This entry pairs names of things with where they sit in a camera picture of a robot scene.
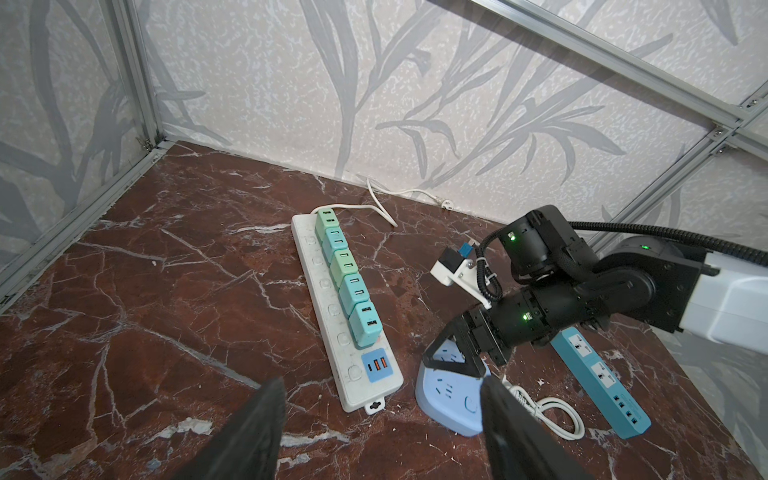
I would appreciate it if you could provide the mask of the square blue power strip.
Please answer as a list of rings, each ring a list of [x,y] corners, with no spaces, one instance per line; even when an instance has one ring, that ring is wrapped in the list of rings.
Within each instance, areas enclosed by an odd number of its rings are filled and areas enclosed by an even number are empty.
[[[415,396],[431,419],[465,437],[482,432],[480,389],[477,377],[420,365]]]

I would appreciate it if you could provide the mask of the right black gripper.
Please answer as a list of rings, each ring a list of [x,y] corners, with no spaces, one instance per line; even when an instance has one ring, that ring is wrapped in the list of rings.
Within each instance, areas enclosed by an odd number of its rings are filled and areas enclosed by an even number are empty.
[[[511,294],[504,294],[487,260],[494,240],[520,286]],[[492,232],[474,253],[478,288],[491,306],[451,320],[424,352],[426,368],[482,378],[481,354],[504,365],[517,345],[545,345],[575,324],[604,328],[612,314],[646,305],[656,290],[650,275],[636,267],[596,271],[597,255],[553,205]]]

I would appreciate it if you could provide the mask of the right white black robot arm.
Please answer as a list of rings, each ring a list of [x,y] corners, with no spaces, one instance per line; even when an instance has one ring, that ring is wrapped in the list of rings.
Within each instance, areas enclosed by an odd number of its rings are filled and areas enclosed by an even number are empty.
[[[505,294],[486,244],[475,246],[465,290],[473,308],[451,320],[424,366],[480,378],[521,344],[544,346],[565,329],[604,329],[622,314],[757,353],[767,350],[767,255],[695,232],[567,220],[546,205],[494,231],[519,288]]]

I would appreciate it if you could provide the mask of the long white pastel power strip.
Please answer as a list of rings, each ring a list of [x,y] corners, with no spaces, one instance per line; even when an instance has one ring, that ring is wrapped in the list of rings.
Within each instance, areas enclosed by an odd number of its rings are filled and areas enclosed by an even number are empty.
[[[373,415],[385,408],[385,397],[403,385],[403,375],[382,332],[370,347],[356,347],[339,294],[315,234],[316,214],[292,217],[291,229],[319,330],[345,412],[364,409]]]

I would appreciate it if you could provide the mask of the light green usb plug cube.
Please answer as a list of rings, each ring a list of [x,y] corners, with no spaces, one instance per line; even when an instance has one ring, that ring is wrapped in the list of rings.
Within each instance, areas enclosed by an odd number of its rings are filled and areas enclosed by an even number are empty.
[[[335,250],[331,256],[330,273],[335,288],[339,290],[347,275],[356,274],[358,265],[348,248]]]

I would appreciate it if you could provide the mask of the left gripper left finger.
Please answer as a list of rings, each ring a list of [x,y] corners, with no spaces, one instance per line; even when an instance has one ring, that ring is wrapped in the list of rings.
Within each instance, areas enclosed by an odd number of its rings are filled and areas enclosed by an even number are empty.
[[[281,378],[264,383],[175,479],[273,479],[286,420]]]

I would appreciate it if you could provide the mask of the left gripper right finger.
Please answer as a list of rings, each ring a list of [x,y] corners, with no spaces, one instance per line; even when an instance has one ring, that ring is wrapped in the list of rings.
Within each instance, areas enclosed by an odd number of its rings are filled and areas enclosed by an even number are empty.
[[[494,479],[566,480],[592,476],[494,377],[480,390],[483,435]]]

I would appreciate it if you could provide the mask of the teal usb plug cube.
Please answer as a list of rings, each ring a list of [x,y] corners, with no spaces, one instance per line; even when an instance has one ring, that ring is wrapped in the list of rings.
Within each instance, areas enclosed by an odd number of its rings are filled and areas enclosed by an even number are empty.
[[[348,242],[339,227],[328,227],[321,236],[321,246],[325,261],[331,264],[334,253],[348,248]]]

